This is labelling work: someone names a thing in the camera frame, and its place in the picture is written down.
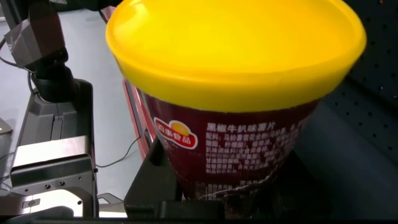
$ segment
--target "wire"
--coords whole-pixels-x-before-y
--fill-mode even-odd
[[[15,152],[10,152],[9,154],[5,154],[4,156],[0,157],[0,160],[3,160],[7,156],[13,155]]]
[[[99,10],[98,12],[99,12],[99,15],[101,16],[102,20],[104,20],[105,24],[107,24],[108,20],[106,19],[104,13],[101,10]]]
[[[114,165],[114,164],[117,164],[118,162],[123,161],[125,158],[127,158],[127,155],[129,154],[129,152],[130,152],[130,150],[131,150],[131,147],[134,145],[134,143],[136,143],[136,141],[138,141],[139,138],[141,138],[141,136],[138,136],[138,138],[136,138],[136,140],[134,140],[134,141],[131,143],[131,145],[129,146],[129,149],[127,150],[126,154],[125,154],[122,158],[120,158],[120,159],[118,159],[118,160],[116,160],[116,161],[114,161],[114,162],[112,162],[112,163],[110,163],[110,164],[107,164],[107,165],[103,165],[103,166],[98,165],[98,164],[95,164],[95,165],[96,165],[97,167],[99,167],[99,168],[105,168],[105,167],[109,167],[109,166],[111,166],[111,165]]]
[[[0,161],[3,160],[3,159],[5,159],[5,158],[7,158],[7,157],[10,156],[10,155],[13,155],[13,154],[15,154],[15,152],[10,152],[9,154],[6,154],[6,155],[0,157]],[[4,177],[0,177],[0,185],[3,184],[4,186],[6,186],[6,187],[8,187],[9,189],[11,189],[12,187],[11,187],[10,185],[4,183],[4,181],[6,181],[8,178],[10,178],[10,175],[5,175]]]
[[[10,178],[10,175],[5,175],[4,177],[1,177],[1,181],[5,181],[5,180],[7,180],[8,178]]]
[[[29,86],[30,93],[32,95],[36,95],[37,91],[34,91],[32,87],[32,75],[33,75],[32,72],[27,72],[27,85]]]
[[[2,49],[2,47],[4,46],[5,43],[6,43],[6,40],[3,38],[0,42],[0,50]],[[2,60],[4,63],[6,63],[8,65],[18,67],[18,65],[16,63],[9,62],[6,59],[3,59],[1,56],[0,56],[0,60]]]
[[[6,40],[3,38],[3,39],[1,40],[1,42],[0,42],[0,50],[2,49],[2,47],[4,46],[5,43],[6,43]],[[11,66],[16,67],[16,68],[20,68],[20,67],[18,67],[18,65],[17,65],[16,63],[14,63],[14,62],[9,62],[9,61],[7,61],[6,59],[2,58],[1,56],[0,56],[0,60],[1,60],[2,62],[4,62],[4,63],[8,64],[8,65],[11,65]],[[27,70],[27,71],[30,72],[30,73],[36,73],[36,72],[33,72],[33,71],[31,71],[31,70],[29,70],[29,69],[27,69],[27,68],[25,68],[25,67],[24,67],[24,68],[21,68],[21,69]]]
[[[10,190],[12,189],[12,187],[4,182],[1,182],[1,184],[3,184],[4,186],[8,187]]]

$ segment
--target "pegboard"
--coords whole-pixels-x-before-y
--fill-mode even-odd
[[[398,111],[398,0],[345,0],[361,18],[368,44],[348,78]]]
[[[325,101],[359,134],[398,164],[398,117],[392,110],[349,81],[326,96]]]
[[[325,102],[398,164],[398,0],[345,2],[361,18],[368,44]]]

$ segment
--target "yellow plastic lid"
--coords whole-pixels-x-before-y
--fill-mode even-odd
[[[124,0],[106,40],[123,75],[148,95],[249,112],[331,92],[366,34],[341,0]]]

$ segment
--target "brand logo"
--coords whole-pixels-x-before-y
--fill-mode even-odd
[[[187,125],[180,121],[170,121],[168,124],[159,118],[154,118],[155,126],[164,138],[185,149],[194,149],[198,145],[198,137]]]

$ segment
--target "gray floor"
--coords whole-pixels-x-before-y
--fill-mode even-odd
[[[97,164],[109,164],[122,157],[136,138],[122,88],[123,77],[106,45],[105,24],[97,12],[66,12],[60,14],[60,19],[69,53],[67,65],[75,78],[87,80],[94,87]],[[0,22],[0,35],[8,29],[5,22]],[[6,47],[1,55],[12,60]],[[30,93],[25,71],[5,63],[0,63],[0,71],[0,117],[14,129],[10,146],[10,151],[14,151]],[[130,154],[122,162],[99,169],[100,194],[109,192],[124,198],[142,164],[137,145],[132,147]]]

